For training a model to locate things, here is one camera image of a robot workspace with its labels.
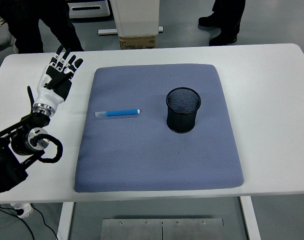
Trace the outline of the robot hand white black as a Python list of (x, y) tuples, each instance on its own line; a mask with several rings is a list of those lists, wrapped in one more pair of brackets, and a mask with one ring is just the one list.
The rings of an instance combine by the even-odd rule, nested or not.
[(71, 80), (83, 59), (69, 56), (70, 49), (61, 55), (62, 50), (63, 46), (60, 45), (41, 75), (37, 86), (38, 97), (32, 105), (33, 112), (53, 116), (58, 105), (68, 97)]

